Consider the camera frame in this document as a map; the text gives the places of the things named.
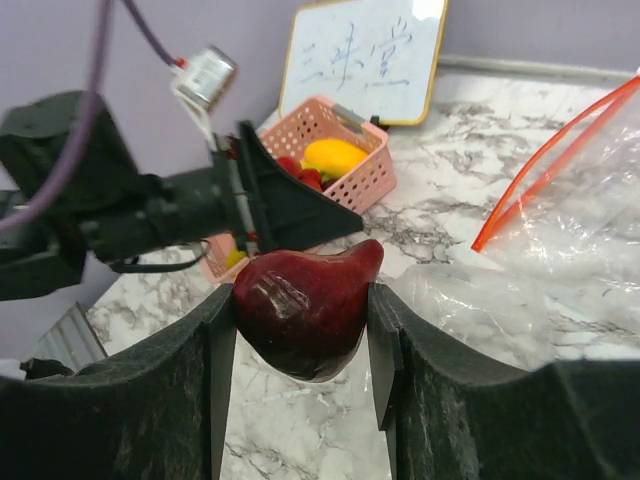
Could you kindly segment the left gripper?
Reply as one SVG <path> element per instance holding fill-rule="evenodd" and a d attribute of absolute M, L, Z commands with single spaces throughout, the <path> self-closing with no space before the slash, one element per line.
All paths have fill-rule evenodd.
<path fill-rule="evenodd" d="M 267 151 L 254 125 L 212 136 L 209 154 L 225 228 L 249 254 L 295 251 L 363 230 L 362 217 L 287 173 Z"/>

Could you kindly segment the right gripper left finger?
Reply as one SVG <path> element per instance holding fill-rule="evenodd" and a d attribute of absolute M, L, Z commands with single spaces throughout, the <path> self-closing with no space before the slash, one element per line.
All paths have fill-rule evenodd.
<path fill-rule="evenodd" d="M 73 376 L 2 379 L 2 478 L 219 478 L 235 340 L 221 286 Z"/>

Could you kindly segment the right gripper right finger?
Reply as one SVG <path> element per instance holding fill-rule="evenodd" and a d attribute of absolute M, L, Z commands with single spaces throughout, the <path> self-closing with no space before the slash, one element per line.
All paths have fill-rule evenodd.
<path fill-rule="evenodd" d="M 556 361 L 527 372 L 432 326 L 377 283 L 367 338 L 394 478 L 638 477 L 637 361 Z"/>

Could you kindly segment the fake red strawberries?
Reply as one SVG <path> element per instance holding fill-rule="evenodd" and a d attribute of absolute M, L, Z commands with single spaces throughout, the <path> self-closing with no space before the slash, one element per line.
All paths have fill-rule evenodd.
<path fill-rule="evenodd" d="M 287 156 L 277 157 L 276 162 L 296 180 L 320 193 L 323 192 L 322 176 L 318 170 L 305 168 L 299 161 Z"/>

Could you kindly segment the fake yellow mango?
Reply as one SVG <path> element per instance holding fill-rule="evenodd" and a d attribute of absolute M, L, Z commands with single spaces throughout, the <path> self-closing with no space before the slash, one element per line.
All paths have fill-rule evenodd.
<path fill-rule="evenodd" d="M 368 153 L 341 139 L 311 142 L 304 150 L 304 161 L 331 178 L 341 178 L 368 157 Z"/>

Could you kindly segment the zip bag with yellow fruit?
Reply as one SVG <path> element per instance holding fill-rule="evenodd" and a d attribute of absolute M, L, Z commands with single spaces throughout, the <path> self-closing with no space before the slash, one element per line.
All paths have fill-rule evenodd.
<path fill-rule="evenodd" d="M 591 315 L 639 313 L 639 79 L 563 126 L 515 175 L 472 244 Z"/>

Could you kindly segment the fake banana bunch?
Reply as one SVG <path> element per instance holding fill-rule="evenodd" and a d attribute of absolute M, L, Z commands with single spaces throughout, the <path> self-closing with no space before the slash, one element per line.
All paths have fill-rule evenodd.
<path fill-rule="evenodd" d="M 240 269 L 249 261 L 248 254 L 245 251 L 232 249 L 226 257 L 225 265 L 228 270 Z"/>

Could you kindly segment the zip bag with red fruit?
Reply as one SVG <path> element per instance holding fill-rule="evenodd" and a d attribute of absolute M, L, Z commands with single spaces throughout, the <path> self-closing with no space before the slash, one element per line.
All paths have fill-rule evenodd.
<path fill-rule="evenodd" d="M 639 357 L 636 288 L 450 264 L 413 265 L 383 280 L 422 320 L 513 367 Z"/>

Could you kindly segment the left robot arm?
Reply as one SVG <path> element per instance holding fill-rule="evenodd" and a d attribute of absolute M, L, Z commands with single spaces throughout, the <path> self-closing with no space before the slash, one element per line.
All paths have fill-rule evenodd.
<path fill-rule="evenodd" d="M 78 285 L 88 255 L 119 274 L 171 273 L 177 264 L 143 264 L 140 257 L 221 233 L 257 253 L 302 251 L 363 227 L 357 213 L 280 167 L 247 121 L 217 137 L 209 156 L 205 168 L 143 174 L 99 102 L 69 183 L 34 222 L 1 237 L 2 299 Z"/>

